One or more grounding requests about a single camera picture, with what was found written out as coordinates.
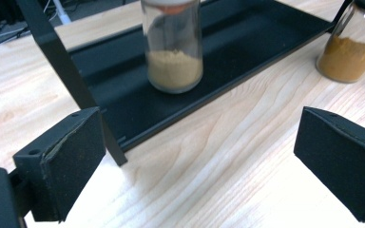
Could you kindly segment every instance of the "glass bottle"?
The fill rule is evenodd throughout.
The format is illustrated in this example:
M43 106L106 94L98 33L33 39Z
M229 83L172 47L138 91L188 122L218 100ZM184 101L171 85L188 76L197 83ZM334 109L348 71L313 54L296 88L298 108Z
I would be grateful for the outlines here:
M342 83L354 83L365 73L365 0L355 0L345 10L317 59L317 69Z
M202 77L200 0L142 0L149 82L166 93L190 90Z

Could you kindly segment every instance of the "powder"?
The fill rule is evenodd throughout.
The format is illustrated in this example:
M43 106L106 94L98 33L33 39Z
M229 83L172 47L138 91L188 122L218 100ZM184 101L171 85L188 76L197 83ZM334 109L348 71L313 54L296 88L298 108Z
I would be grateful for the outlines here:
M202 76L202 59L180 50L147 53L149 81L158 89L180 93L195 86Z
M317 68L336 81L357 81L365 71L365 43L333 36L319 58Z

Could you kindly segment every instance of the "wooden table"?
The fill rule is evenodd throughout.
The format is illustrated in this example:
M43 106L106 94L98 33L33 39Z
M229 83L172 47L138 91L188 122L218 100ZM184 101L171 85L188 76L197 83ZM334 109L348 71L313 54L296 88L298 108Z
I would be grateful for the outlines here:
M340 0L282 0L332 20ZM141 23L139 3L57 29L67 48ZM29 227L365 227L294 156L305 105L365 127L365 77L318 74L328 34L126 155L107 154L65 223ZM0 166L78 106L31 37L0 46Z

